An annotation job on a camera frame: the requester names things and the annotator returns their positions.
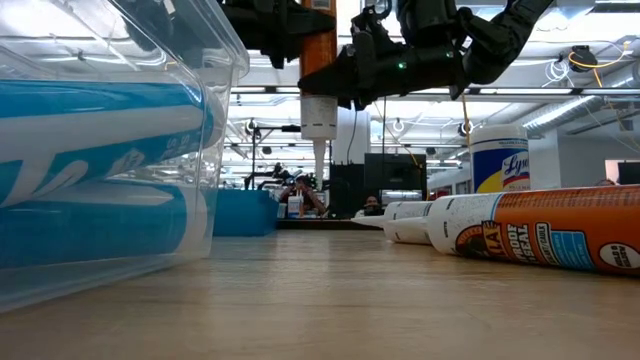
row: wooden table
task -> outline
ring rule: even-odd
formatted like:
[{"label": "wooden table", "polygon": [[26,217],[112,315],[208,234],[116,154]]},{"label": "wooden table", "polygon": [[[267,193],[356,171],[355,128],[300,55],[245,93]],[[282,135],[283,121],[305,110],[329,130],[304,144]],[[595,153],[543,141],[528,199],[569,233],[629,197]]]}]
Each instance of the wooden table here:
[{"label": "wooden table", "polygon": [[637,359],[640,280],[443,256],[380,232],[212,259],[0,316],[9,359]]}]

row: overhead pipe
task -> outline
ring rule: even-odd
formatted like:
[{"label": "overhead pipe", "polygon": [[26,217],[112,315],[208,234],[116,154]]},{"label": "overhead pipe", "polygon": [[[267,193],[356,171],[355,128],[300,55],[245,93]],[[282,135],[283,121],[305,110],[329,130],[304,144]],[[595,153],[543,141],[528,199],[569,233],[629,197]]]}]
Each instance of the overhead pipe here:
[{"label": "overhead pipe", "polygon": [[[640,62],[635,62],[603,79],[603,87],[640,88]],[[575,119],[589,115],[606,105],[604,96],[589,95],[560,104],[544,106],[520,118],[530,136],[541,135]]]}]

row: clear plastic container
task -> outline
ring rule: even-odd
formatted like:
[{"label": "clear plastic container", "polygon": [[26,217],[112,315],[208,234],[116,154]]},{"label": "clear plastic container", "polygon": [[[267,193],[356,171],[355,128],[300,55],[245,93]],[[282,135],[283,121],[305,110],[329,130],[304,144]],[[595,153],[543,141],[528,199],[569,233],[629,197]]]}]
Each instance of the clear plastic container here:
[{"label": "clear plastic container", "polygon": [[247,71],[215,0],[0,2],[0,311],[207,256]]}]

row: ceiling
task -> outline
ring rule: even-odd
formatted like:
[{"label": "ceiling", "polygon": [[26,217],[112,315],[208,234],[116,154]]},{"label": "ceiling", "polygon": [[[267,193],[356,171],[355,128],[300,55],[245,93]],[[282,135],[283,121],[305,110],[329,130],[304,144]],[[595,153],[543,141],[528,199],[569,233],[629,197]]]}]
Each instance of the ceiling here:
[{"label": "ceiling", "polygon": [[[472,5],[471,8],[476,14],[487,19],[493,17],[504,6],[504,1],[467,0],[466,2],[458,1],[457,3],[459,6]],[[618,61],[600,70],[605,83],[609,74],[616,73],[636,61],[637,56],[640,55],[638,40],[640,28],[637,26],[640,22],[640,7],[638,12],[628,12],[630,10],[627,8],[626,13],[602,13],[602,11],[612,11],[610,7],[605,8],[611,3],[610,1],[599,1],[596,4],[595,1],[574,0],[570,2],[574,5],[572,7],[562,7],[562,4],[567,3],[566,1],[559,1],[559,3],[561,4],[559,8],[553,9],[538,22],[520,57],[495,83],[485,86],[492,90],[487,89],[486,94],[484,90],[480,94],[476,91],[467,96],[468,114],[474,125],[514,122],[547,104],[563,103],[576,98],[569,94],[571,90],[564,89],[596,88],[597,83],[591,72],[565,74],[566,62],[556,64],[552,68],[559,54],[566,56],[573,45],[589,45],[591,51],[597,55],[600,64]],[[337,31],[340,46],[351,41],[350,19],[359,13],[360,8],[361,4],[358,0],[338,3]],[[384,25],[396,41],[402,40],[399,24],[393,14],[384,21]],[[295,87],[299,71],[297,61],[286,65],[283,70],[275,70],[267,58],[255,52],[251,53],[250,72],[232,93],[229,108],[231,131],[227,132],[227,142],[250,142],[250,139],[244,137],[244,126],[251,118],[262,126],[299,124],[300,104]],[[278,93],[260,93],[265,86],[276,87]],[[381,114],[382,109],[382,101],[377,101],[365,110],[371,114],[372,143],[379,142],[382,135],[381,120],[384,115]],[[402,142],[434,144],[463,142],[463,138],[457,131],[458,124],[464,121],[462,103],[450,101],[446,89],[427,90],[405,98],[390,97],[387,99],[386,109],[387,121],[395,123],[400,119],[403,125],[402,131],[395,131],[388,126]],[[600,119],[606,118],[607,114],[605,110],[595,111],[594,116]],[[596,124],[593,117],[584,117],[576,119],[575,124],[563,125],[563,130],[571,132],[593,124]],[[618,125],[609,124],[602,129],[594,126],[575,136],[611,136],[611,131],[606,128]],[[263,142],[286,144],[300,140],[299,134],[274,132]],[[239,149],[227,148],[223,164],[240,164],[243,156],[250,158],[250,148],[241,150],[239,153]],[[452,154],[456,154],[454,150],[442,149],[435,157],[450,159]],[[265,166],[280,160],[292,167],[304,166],[304,170],[308,171],[312,171],[313,166],[311,148],[274,147],[272,154],[268,156],[259,154],[258,158],[258,163]]]}]

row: blue bin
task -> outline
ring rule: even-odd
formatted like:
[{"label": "blue bin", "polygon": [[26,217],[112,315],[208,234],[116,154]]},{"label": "blue bin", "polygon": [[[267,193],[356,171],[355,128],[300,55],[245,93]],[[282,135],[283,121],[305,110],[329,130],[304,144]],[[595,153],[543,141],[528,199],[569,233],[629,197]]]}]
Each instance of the blue bin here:
[{"label": "blue bin", "polygon": [[278,202],[267,191],[219,190],[213,236],[265,236],[276,229]]}]

